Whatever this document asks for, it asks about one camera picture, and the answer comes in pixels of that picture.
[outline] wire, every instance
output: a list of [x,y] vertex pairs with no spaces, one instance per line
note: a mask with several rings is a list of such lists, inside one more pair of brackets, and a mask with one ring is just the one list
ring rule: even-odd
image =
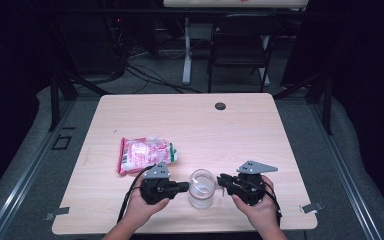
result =
[[127,202],[128,202],[129,199],[130,199],[130,195],[132,194],[132,191],[133,191],[134,189],[136,189],[136,188],[139,188],[139,187],[135,187],[136,182],[138,181],[139,177],[142,176],[142,174],[143,174],[145,171],[147,171],[147,170],[153,168],[154,166],[155,166],[155,164],[154,164],[154,165],[151,165],[151,166],[148,166],[148,167],[146,167],[146,168],[144,168],[144,169],[142,169],[142,171],[140,171],[140,172],[138,173],[138,175],[135,177],[135,179],[133,180],[132,185],[131,185],[130,188],[129,188],[129,191],[127,191],[126,195],[124,196],[123,205],[121,205],[120,214],[118,215],[117,223],[120,222],[120,220],[123,218],[124,212],[126,211]]
[[[200,91],[196,90],[196,89],[193,89],[193,88],[190,88],[190,87],[185,87],[185,86],[178,86],[178,85],[175,85],[175,84],[172,84],[170,82],[168,82],[167,80],[165,80],[162,76],[160,76],[158,73],[156,73],[154,70],[148,68],[148,67],[145,67],[145,66],[142,66],[142,65],[139,65],[139,64],[135,64],[135,66],[133,65],[129,65],[130,67],[132,67],[135,71],[145,75],[145,76],[148,76],[150,77],[151,79],[154,79],[156,81],[159,82],[160,85],[166,85],[166,86],[169,86],[173,89],[175,89],[176,91],[180,92],[180,93],[183,93],[180,89],[183,89],[183,90],[187,90],[187,91],[192,91],[192,92],[195,92],[195,93],[201,93]],[[157,77],[159,78],[155,78],[153,76],[149,76],[148,74],[146,74],[145,72],[143,72],[142,70],[138,69],[138,67],[140,68],[144,68],[150,72],[152,72],[153,74],[155,74]]]

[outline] human hand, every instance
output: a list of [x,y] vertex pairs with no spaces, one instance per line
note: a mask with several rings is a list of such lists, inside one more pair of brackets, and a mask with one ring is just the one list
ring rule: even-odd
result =
[[165,198],[155,205],[148,204],[140,193],[139,187],[142,181],[143,177],[140,177],[136,182],[127,205],[126,213],[122,218],[127,219],[136,229],[142,227],[152,215],[165,208],[170,201],[168,198]]
[[120,222],[115,225],[103,239],[127,240],[133,233],[142,227],[155,213],[167,206],[170,199],[165,198],[155,205],[148,204],[140,193],[139,187],[143,177],[140,177],[130,195],[126,212]]
[[[264,175],[262,175],[261,178],[271,186],[270,188],[266,184],[266,191],[274,196],[272,181]],[[267,194],[264,195],[259,203],[253,206],[244,203],[237,195],[232,195],[232,199],[236,207],[248,217],[251,225],[258,231],[263,239],[286,239],[277,224],[276,205]]]

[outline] table top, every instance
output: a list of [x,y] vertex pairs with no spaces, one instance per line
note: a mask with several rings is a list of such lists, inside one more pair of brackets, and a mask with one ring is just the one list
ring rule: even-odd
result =
[[308,0],[164,0],[165,7],[304,8]]
[[[217,110],[222,102],[226,109]],[[266,173],[282,209],[281,228],[312,229],[314,214],[276,105],[266,93],[107,95],[101,98],[60,207],[55,234],[102,234],[115,224],[124,195],[135,176],[117,172],[120,141],[160,136],[173,143],[178,160],[170,180],[188,181],[204,168],[214,176],[237,175],[247,160],[277,167]],[[179,193],[137,233],[254,231],[227,194],[216,190],[207,209],[195,209]]]

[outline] plastic bag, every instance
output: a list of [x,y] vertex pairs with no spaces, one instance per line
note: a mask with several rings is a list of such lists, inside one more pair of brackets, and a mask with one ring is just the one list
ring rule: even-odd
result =
[[121,140],[120,158],[117,172],[120,175],[139,172],[147,166],[177,160],[173,144],[162,138],[139,138]]

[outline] black chair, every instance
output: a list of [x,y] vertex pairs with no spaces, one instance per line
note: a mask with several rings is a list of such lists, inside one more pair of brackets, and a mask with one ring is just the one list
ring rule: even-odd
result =
[[[216,20],[211,32],[211,48],[207,72],[211,92],[213,66],[265,68],[260,92],[267,77],[273,42],[282,24],[275,16],[261,14],[229,14]],[[267,45],[263,43],[268,37]]]

